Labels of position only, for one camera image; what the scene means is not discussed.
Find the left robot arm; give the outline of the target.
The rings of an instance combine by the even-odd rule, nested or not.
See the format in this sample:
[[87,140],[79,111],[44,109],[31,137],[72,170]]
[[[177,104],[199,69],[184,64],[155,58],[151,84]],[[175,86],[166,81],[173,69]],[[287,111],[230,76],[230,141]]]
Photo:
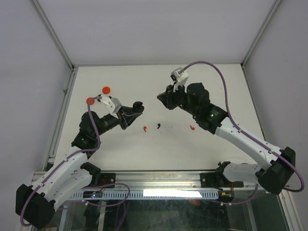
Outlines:
[[22,184],[17,189],[15,212],[21,225],[44,228],[73,193],[99,185],[101,170],[89,158],[100,148],[100,136],[116,126],[125,130],[143,111],[143,103],[135,102],[132,107],[120,106],[115,115],[99,117],[94,111],[85,112],[63,158],[30,186]]

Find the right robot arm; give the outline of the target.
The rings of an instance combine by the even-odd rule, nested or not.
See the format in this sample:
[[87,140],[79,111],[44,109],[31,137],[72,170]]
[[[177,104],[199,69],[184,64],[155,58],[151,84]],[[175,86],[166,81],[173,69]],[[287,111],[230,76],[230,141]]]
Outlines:
[[229,141],[255,161],[255,164],[221,163],[215,174],[218,185],[250,182],[275,195],[284,189],[294,172],[294,150],[281,149],[237,128],[226,111],[210,102],[209,92],[202,83],[181,86],[177,90],[169,85],[157,98],[169,110],[178,107],[191,114],[200,128]]

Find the red case upper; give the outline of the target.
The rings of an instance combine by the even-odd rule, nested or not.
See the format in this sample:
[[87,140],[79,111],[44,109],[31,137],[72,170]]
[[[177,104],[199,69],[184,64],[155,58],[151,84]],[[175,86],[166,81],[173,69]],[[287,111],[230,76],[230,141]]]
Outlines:
[[102,93],[103,94],[109,94],[111,92],[111,89],[108,86],[105,86],[102,88]]

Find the red case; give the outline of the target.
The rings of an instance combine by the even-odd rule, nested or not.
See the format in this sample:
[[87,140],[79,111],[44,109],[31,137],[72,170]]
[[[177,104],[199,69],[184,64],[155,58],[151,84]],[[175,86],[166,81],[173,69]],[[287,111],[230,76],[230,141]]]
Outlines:
[[89,105],[93,105],[95,103],[95,100],[92,97],[89,97],[86,99],[86,103]]
[[102,88],[102,93],[103,94],[109,94],[111,92],[111,89],[108,86],[105,86]]

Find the red case lower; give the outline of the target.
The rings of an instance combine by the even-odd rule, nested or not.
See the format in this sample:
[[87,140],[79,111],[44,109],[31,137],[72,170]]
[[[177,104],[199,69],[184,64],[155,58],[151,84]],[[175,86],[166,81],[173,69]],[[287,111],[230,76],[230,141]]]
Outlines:
[[93,105],[95,103],[95,100],[92,97],[89,97],[86,99],[86,103],[89,105]]

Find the aluminium mounting rail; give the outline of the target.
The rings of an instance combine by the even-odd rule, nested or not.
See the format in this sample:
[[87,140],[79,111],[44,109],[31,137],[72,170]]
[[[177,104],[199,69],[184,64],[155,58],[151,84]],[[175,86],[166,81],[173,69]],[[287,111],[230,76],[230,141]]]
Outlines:
[[35,173],[31,186],[56,193],[62,189],[96,190],[102,187],[117,189],[230,189],[254,188],[257,179],[253,170],[234,179],[217,171],[102,171],[91,175],[85,169],[57,170]]

